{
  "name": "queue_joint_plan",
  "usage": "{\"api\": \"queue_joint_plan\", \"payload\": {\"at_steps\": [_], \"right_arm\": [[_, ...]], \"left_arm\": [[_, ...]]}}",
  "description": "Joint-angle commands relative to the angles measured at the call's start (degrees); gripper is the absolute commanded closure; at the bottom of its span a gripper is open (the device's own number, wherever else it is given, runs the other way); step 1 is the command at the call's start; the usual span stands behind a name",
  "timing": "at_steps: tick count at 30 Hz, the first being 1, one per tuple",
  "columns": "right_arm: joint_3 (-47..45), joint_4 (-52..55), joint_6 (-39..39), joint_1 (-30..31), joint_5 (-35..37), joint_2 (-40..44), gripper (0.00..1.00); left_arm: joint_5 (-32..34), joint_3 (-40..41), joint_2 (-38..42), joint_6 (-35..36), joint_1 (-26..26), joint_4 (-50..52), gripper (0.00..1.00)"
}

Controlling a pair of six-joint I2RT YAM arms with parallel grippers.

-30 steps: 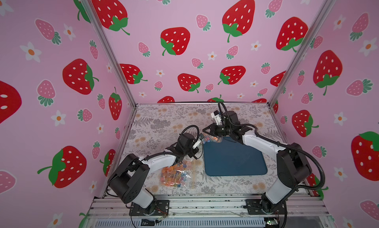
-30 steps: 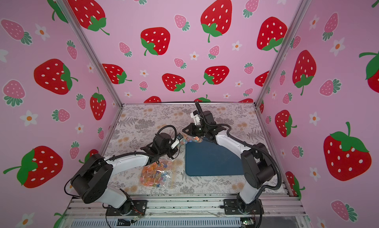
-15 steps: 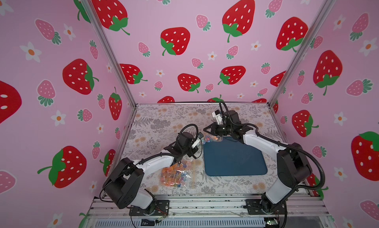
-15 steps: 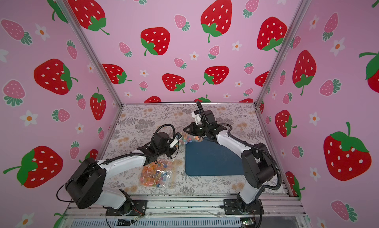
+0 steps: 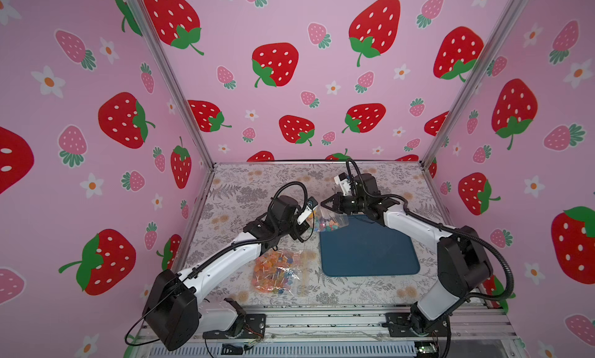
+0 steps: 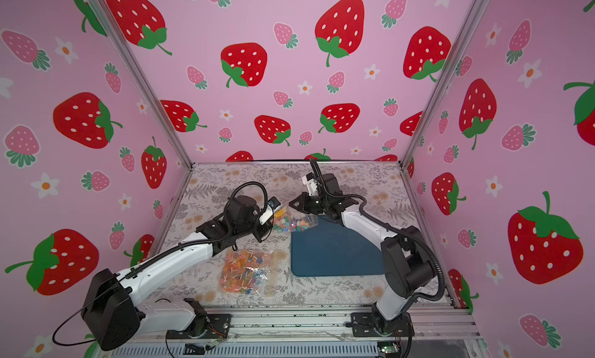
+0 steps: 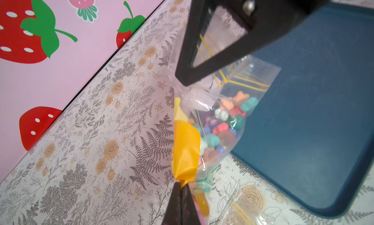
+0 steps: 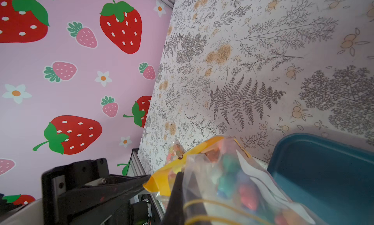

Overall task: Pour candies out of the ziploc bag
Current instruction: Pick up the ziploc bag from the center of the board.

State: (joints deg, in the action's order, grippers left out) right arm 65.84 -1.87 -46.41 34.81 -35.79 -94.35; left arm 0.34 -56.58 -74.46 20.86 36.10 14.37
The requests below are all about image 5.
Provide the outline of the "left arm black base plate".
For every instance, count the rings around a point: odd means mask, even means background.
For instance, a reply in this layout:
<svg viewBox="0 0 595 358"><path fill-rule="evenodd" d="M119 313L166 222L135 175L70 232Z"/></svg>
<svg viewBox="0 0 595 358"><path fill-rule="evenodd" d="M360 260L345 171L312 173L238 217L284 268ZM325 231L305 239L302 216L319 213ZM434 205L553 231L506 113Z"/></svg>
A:
<svg viewBox="0 0 595 358"><path fill-rule="evenodd" d="M266 314L239 316L227 330L205 332L202 337L204 339L263 339L266 321Z"/></svg>

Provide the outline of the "ziploc bag of lollipops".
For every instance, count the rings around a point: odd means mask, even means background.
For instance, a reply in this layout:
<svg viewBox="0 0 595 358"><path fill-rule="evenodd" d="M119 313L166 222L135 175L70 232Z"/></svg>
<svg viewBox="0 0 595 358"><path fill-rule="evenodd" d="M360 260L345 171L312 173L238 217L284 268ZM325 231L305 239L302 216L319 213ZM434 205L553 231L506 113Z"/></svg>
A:
<svg viewBox="0 0 595 358"><path fill-rule="evenodd" d="M255 261L252 286L264 294L298 296L305 290L306 265L302 252L267 252Z"/></svg>

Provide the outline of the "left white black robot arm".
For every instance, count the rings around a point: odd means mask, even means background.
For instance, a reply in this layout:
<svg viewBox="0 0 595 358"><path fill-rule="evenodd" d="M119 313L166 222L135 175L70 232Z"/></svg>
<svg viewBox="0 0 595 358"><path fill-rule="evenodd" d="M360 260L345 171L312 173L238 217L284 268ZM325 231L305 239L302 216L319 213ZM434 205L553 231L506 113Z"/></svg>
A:
<svg viewBox="0 0 595 358"><path fill-rule="evenodd" d="M309 230L308 217L318 202L309 198L301 207L293 198L273 198L263 215L249 222L229 246L199 265L177 273L166 269L156 277L142 320L169 351L177 350L199 332L239 335L246 313L232 299L202 306L206 296L245 264L278 245L284 236L300 240Z"/></svg>

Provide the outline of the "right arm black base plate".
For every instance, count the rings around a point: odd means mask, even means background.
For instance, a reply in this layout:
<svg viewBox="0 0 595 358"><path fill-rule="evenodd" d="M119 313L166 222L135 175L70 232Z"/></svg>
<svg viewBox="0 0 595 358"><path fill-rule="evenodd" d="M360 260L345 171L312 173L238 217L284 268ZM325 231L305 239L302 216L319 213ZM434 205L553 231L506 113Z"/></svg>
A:
<svg viewBox="0 0 595 358"><path fill-rule="evenodd" d="M385 322L381 325L389 331L391 337L447 337L451 333L445 319L429 321L423 315L412 315L406 312L386 313Z"/></svg>

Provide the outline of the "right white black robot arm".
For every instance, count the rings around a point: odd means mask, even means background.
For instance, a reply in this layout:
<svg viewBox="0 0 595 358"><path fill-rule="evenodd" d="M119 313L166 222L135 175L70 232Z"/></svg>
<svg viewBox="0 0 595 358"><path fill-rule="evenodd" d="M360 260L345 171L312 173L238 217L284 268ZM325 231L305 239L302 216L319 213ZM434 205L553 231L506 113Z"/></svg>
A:
<svg viewBox="0 0 595 358"><path fill-rule="evenodd" d="M437 254L438 280L411 307L405 328L427 336L435 325L472 298L500 302L513 295L514 275L510 265L493 245L478 237L474 229L446 226L418 215L409 209L404 197L382 195L371 174L342 173L334 177L334 182L340 191L322 202L324 208L339 214L364 214L372 222L401 232ZM499 294L474 291L494 275L488 253L492 253L505 273L505 289Z"/></svg>

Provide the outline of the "ziploc bag of star candies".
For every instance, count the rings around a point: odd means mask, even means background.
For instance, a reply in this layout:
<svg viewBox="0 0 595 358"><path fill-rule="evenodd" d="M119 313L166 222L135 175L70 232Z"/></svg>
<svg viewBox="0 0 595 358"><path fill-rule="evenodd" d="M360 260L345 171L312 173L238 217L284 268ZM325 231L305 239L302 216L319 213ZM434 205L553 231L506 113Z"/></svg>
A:
<svg viewBox="0 0 595 358"><path fill-rule="evenodd" d="M313 226L316 232L331 232L347 227L349 224L348 216L339 214L321 206L313 212Z"/></svg>

